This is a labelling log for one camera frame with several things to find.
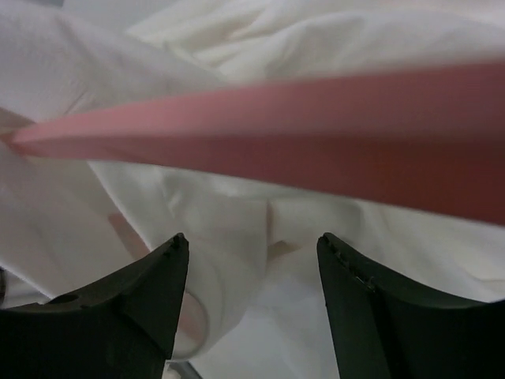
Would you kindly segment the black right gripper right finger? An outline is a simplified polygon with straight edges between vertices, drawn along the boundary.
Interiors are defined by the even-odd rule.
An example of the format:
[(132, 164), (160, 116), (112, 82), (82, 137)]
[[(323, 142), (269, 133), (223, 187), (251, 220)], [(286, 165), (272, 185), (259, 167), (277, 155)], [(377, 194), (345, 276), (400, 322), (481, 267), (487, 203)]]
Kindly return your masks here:
[(418, 283), (326, 233), (317, 257), (341, 378), (502, 378), (504, 303)]

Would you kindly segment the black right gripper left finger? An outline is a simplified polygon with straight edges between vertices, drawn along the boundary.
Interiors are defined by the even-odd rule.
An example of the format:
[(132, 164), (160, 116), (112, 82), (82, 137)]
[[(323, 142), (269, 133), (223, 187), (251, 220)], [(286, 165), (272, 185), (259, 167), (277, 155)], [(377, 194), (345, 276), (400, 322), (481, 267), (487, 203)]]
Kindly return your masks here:
[(160, 378), (189, 265), (175, 235), (147, 256), (45, 304), (1, 312), (3, 378)]

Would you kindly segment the white t shirt red print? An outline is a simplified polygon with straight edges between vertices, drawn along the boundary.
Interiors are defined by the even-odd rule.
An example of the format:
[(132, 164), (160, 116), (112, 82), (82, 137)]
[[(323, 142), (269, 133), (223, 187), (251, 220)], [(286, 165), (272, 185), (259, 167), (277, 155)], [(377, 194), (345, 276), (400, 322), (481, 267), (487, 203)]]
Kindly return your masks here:
[[(376, 1), (180, 1), (127, 32), (1, 4), (1, 127), (131, 101), (504, 52), (504, 25)], [(185, 351), (206, 378), (336, 378), (315, 244), (331, 231), (440, 290), (504, 296), (504, 230), (161, 167), (1, 148), (8, 304), (84, 286), (177, 232), (192, 243)]]

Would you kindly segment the pink hanger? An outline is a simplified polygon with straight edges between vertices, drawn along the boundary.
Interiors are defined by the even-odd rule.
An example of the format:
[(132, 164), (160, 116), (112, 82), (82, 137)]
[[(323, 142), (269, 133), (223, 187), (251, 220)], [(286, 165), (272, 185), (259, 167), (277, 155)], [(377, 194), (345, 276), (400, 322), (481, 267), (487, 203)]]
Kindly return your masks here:
[(504, 222), (504, 64), (292, 81), (130, 103), (6, 136), (14, 151), (147, 163)]

